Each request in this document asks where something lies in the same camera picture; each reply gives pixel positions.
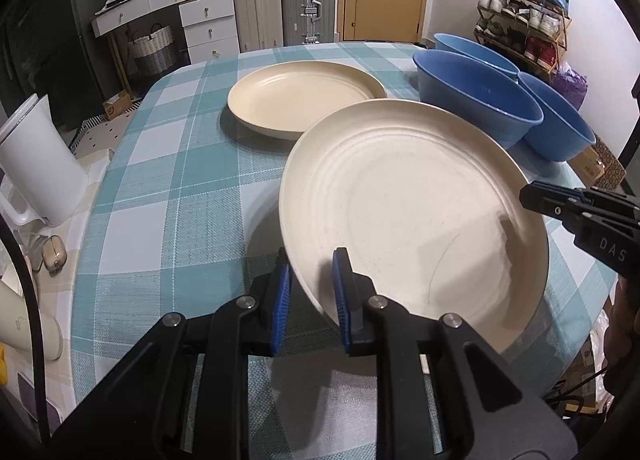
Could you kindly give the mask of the right hand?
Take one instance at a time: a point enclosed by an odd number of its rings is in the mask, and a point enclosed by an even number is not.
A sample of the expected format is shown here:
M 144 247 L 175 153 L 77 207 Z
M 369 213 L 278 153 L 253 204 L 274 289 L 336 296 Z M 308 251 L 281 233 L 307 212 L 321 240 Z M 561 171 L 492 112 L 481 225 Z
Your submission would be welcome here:
M 638 344 L 639 310 L 629 302 L 631 288 L 632 284 L 626 278 L 617 278 L 612 314 L 608 318 L 603 345 L 608 368 L 626 358 Z

